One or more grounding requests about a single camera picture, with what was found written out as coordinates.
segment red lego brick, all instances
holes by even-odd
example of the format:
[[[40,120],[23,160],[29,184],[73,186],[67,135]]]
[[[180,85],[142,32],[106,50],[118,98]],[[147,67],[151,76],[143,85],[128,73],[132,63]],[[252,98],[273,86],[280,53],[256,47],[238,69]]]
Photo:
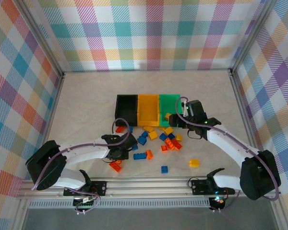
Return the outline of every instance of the red lego brick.
[[[121,169],[122,169],[122,167],[121,167],[119,164],[117,164],[116,162],[111,162],[109,165],[112,167],[112,169],[114,169],[114,170],[117,171],[118,173],[119,173],[119,172],[121,171]]]
[[[162,146],[161,146],[161,151],[162,151],[162,152],[167,152],[167,151],[168,151],[167,146],[166,146],[166,145],[162,145]]]
[[[151,150],[146,150],[146,157],[147,159],[151,160],[152,158],[154,158],[153,153]]]
[[[174,144],[172,143],[172,141],[169,138],[166,138],[166,140],[164,142],[166,143],[169,150],[173,150],[175,148]]]
[[[125,130],[125,126],[119,126],[119,127],[117,127],[117,129],[116,129],[116,133],[122,133],[124,130]]]
[[[173,139],[173,140],[172,140],[172,143],[174,144],[175,149],[176,149],[177,151],[179,151],[179,150],[182,148],[182,145],[181,145],[176,139]]]

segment yellow bin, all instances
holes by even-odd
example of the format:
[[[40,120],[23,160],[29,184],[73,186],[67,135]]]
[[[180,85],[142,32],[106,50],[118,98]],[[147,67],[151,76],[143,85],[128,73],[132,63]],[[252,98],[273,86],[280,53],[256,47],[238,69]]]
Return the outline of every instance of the yellow bin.
[[[138,95],[138,126],[159,126],[160,107],[158,94]]]

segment black bin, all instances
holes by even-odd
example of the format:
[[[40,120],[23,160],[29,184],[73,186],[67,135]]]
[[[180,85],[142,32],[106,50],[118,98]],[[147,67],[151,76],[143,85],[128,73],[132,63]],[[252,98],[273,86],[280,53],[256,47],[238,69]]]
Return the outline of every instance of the black bin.
[[[115,119],[123,118],[130,126],[137,126],[138,95],[117,95]],[[116,126],[126,126],[123,121],[116,121]]]

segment marble surface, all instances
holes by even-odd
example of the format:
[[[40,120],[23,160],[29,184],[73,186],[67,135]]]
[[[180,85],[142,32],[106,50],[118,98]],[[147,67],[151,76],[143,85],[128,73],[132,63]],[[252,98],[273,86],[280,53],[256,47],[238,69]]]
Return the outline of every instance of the marble surface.
[[[248,143],[228,73],[223,71],[130,71],[67,73],[49,140],[58,144],[87,143],[111,133],[117,94],[180,94],[189,100],[200,100],[208,117],[215,117],[231,133]],[[135,127],[133,135],[143,132]],[[129,160],[116,173],[101,159],[70,166],[83,169],[91,177],[118,176],[204,176],[214,169],[238,165],[214,144],[189,139],[187,130],[174,129],[183,135],[180,151],[162,153],[160,139],[149,140],[139,150],[131,151]],[[134,161],[133,154],[150,149],[152,160]],[[199,168],[190,168],[189,160],[199,159]],[[168,174],[161,174],[161,166]]]

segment plaid wall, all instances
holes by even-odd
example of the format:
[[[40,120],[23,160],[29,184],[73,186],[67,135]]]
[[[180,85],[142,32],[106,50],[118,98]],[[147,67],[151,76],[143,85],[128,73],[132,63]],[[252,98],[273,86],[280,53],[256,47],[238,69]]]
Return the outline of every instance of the plaid wall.
[[[264,0],[26,3],[62,69],[90,71],[227,69]]]
[[[276,154],[288,209],[288,0],[278,0],[238,74],[257,143]]]
[[[59,78],[12,0],[0,0],[0,230],[41,146]]]

